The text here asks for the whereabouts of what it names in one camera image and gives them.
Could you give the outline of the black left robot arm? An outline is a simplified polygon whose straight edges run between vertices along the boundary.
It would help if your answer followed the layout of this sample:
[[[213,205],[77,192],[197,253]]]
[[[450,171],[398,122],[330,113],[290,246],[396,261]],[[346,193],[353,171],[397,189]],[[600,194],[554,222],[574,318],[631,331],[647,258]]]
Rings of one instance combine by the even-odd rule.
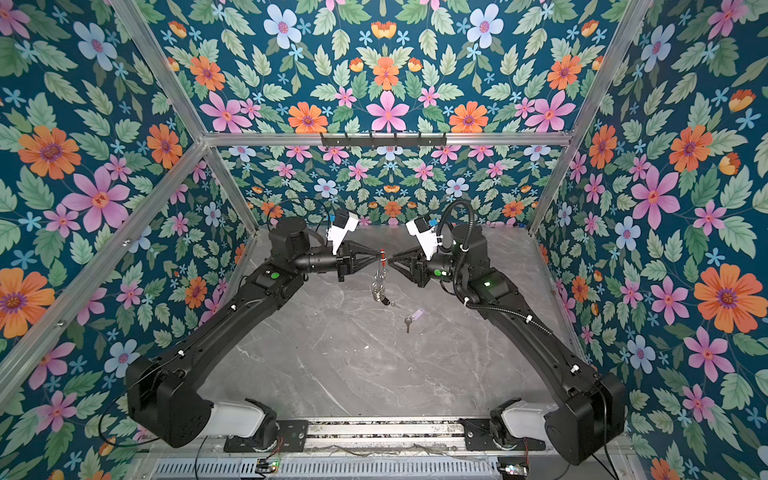
[[[129,365],[129,417],[173,448],[205,437],[238,437],[256,451],[274,448],[279,429],[273,409],[255,399],[209,400],[198,390],[229,351],[287,304],[310,275],[333,272],[344,279],[384,263],[381,251],[346,240],[354,228],[352,220],[332,225],[327,241],[313,246],[303,219],[279,221],[269,233],[269,256],[227,303],[175,346]]]

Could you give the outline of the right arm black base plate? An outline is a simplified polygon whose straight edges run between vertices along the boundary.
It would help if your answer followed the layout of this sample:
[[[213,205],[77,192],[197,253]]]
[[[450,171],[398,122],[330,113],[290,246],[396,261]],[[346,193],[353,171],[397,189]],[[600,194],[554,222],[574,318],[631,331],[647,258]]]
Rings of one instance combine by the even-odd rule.
[[[489,418],[460,418],[459,425],[463,428],[464,445],[467,451],[545,451],[547,445],[540,440],[505,437],[498,440],[492,433]]]

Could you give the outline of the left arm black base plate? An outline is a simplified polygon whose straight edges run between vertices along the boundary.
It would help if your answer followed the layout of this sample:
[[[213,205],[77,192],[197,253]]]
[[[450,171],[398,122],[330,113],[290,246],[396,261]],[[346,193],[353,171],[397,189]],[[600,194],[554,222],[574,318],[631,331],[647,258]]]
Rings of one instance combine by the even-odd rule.
[[[226,453],[302,452],[308,438],[307,420],[268,419],[250,437],[232,436],[225,441]]]

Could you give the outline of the steel keyring with red handle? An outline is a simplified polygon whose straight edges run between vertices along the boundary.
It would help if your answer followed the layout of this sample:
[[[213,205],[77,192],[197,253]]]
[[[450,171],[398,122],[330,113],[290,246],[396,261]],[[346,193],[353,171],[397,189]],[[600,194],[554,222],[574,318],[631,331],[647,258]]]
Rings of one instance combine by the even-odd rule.
[[[381,298],[386,296],[385,281],[387,278],[387,255],[384,250],[382,250],[382,260],[384,261],[384,267],[377,268],[371,284],[372,297],[378,303],[381,303]]]

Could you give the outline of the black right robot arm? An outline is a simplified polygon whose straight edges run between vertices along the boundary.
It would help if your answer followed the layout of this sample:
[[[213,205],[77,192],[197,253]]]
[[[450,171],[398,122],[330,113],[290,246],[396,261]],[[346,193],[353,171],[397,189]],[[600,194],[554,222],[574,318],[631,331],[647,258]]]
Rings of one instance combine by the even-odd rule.
[[[582,360],[535,315],[516,284],[492,265],[473,211],[443,237],[452,211],[468,205],[463,199],[450,203],[437,225],[425,217],[407,222],[419,244],[392,256],[390,264],[420,288],[431,280],[443,284],[465,309],[503,333],[544,382],[550,402],[513,399],[492,411],[495,442],[540,440],[579,465],[623,433],[626,387],[616,375],[602,374]]]

